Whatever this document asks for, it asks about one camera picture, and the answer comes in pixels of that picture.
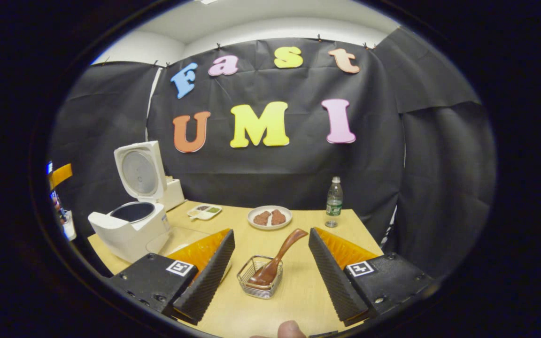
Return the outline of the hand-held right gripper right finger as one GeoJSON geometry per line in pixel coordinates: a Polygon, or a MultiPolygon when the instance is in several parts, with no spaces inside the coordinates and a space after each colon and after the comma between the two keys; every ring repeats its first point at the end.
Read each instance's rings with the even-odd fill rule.
{"type": "Polygon", "coordinates": [[[397,253],[377,255],[318,227],[310,230],[309,248],[345,326],[404,310],[434,282],[397,253]]]}

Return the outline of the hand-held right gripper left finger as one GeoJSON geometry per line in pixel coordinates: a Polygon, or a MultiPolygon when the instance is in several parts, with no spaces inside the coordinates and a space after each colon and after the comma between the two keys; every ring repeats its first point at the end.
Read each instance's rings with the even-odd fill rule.
{"type": "Polygon", "coordinates": [[[110,282],[144,306],[196,325],[202,320],[235,248],[224,229],[163,256],[148,253],[110,282]]]}

